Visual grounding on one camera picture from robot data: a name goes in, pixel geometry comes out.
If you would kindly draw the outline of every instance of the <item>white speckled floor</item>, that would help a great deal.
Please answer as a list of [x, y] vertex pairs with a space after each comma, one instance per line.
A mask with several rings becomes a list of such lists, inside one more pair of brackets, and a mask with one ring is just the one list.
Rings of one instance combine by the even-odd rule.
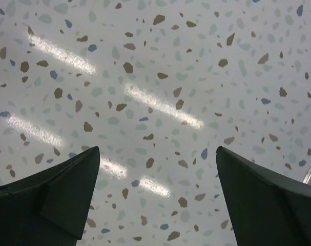
[[216, 148], [311, 165], [311, 0], [0, 1], [0, 185], [95, 145], [78, 245], [236, 245]]

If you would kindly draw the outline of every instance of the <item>blue fleck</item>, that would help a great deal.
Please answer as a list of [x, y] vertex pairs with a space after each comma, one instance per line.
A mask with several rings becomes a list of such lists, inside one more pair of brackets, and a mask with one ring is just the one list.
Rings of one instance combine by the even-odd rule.
[[4, 112], [0, 113], [0, 116], [5, 117], [5, 118], [9, 118], [9, 117], [11, 117], [11, 114], [8, 111], [4, 111]]
[[202, 151], [201, 157], [202, 157], [203, 160], [207, 159], [207, 157], [208, 157], [208, 149], [207, 149], [207, 148], [205, 148], [205, 149]]
[[76, 153], [72, 153], [72, 152], [69, 153], [69, 157], [70, 157], [70, 158], [72, 158], [72, 157], [74, 157], [74, 156], [76, 156], [76, 155], [77, 155]]
[[270, 101], [270, 100], [268, 100], [268, 99], [266, 99], [266, 98], [263, 98], [263, 99], [261, 99], [261, 102], [262, 102], [263, 104], [270, 104], [272, 101]]
[[52, 70], [52, 71], [51, 71], [51, 77], [52, 77], [53, 79], [56, 79], [56, 78], [57, 78], [57, 73], [55, 72], [55, 70]]
[[168, 228], [169, 228], [168, 224], [162, 224], [162, 225], [160, 226], [160, 229], [161, 229], [161, 230], [166, 230], [166, 229], [168, 229]]
[[137, 186], [139, 186], [139, 180], [135, 180], [135, 181], [131, 182], [131, 186], [132, 186], [132, 187], [137, 187]]
[[68, 27], [68, 28], [71, 28], [71, 27], [72, 27], [72, 23], [71, 23], [71, 21], [69, 21], [68, 19], [65, 20], [65, 24], [67, 24], [67, 27]]
[[300, 166], [300, 167], [303, 167], [303, 166], [305, 165], [305, 163], [306, 163], [306, 161], [305, 161], [305, 160], [302, 160], [302, 161], [299, 162], [299, 166]]
[[298, 7], [297, 14], [298, 14], [298, 16], [302, 16], [302, 14], [303, 14], [303, 5], [302, 4]]
[[101, 230], [101, 232], [104, 234], [104, 233], [110, 232], [110, 230], [109, 230], [109, 229], [104, 228], [104, 229], [102, 229], [102, 230]]
[[97, 50], [97, 46], [96, 45], [89, 45], [88, 50], [90, 52], [93, 52], [94, 50]]

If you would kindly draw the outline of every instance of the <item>terrazzo floor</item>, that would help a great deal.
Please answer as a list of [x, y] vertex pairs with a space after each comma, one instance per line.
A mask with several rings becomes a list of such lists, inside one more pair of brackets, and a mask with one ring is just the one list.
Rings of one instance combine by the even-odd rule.
[[311, 0], [0, 1], [0, 185], [99, 146], [78, 245], [236, 245], [220, 145], [305, 177]]

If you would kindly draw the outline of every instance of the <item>black plastic part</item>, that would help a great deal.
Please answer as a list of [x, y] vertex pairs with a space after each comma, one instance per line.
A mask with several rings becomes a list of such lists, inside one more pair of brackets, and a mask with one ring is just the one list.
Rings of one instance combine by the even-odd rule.
[[99, 148], [0, 187], [0, 246], [75, 246], [82, 238]]
[[239, 246], [311, 245], [311, 186], [224, 147], [216, 161]]

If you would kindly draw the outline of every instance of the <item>polished floor surface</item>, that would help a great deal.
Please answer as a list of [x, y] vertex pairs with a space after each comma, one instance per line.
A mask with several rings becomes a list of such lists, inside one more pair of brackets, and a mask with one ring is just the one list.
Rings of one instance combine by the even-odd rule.
[[0, 185], [96, 145], [78, 245], [236, 245], [216, 148], [311, 165], [311, 0], [1, 0]]

